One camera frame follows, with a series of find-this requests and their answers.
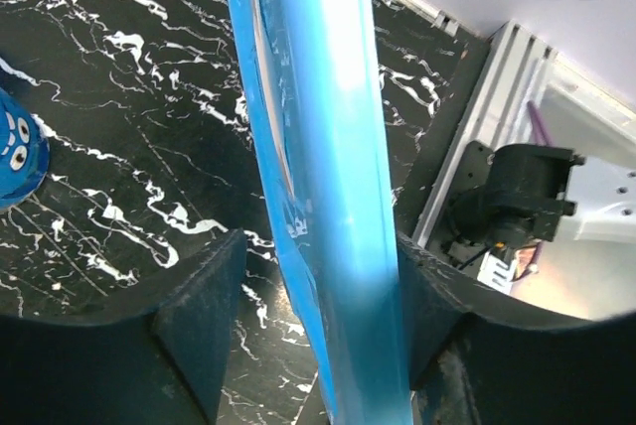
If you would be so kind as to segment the light blue plastic lid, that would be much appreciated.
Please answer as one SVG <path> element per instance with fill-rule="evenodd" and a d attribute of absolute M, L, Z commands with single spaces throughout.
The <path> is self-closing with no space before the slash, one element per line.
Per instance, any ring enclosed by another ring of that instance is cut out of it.
<path fill-rule="evenodd" d="M 334 424 L 413 420 L 372 0 L 228 0 L 278 264 Z"/>

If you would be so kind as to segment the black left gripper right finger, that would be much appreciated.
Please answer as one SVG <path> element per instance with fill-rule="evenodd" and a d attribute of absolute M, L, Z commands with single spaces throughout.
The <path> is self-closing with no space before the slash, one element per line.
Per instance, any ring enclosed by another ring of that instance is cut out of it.
<path fill-rule="evenodd" d="M 408 375 L 424 424 L 632 424 L 635 316 L 506 296 L 397 235 Z"/>

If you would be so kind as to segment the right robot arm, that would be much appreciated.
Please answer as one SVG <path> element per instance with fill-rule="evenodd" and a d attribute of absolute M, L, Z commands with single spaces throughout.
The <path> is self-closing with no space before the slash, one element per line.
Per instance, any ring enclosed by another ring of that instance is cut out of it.
<path fill-rule="evenodd" d="M 401 273 L 463 270 L 528 243 L 551 241 L 581 203 L 573 176 L 590 161 L 572 150 L 505 141 L 519 110 L 522 68 L 546 52 L 517 28 L 492 43 L 430 28 L 405 2 L 373 0 L 386 112 L 417 133 L 417 156 L 397 194 Z"/>

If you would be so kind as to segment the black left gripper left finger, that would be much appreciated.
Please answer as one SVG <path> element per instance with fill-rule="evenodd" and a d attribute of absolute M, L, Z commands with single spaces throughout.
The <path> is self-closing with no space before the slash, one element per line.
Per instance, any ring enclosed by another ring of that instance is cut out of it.
<path fill-rule="evenodd" d="M 245 267 L 233 229 L 77 313 L 3 313 L 2 422 L 215 423 Z"/>

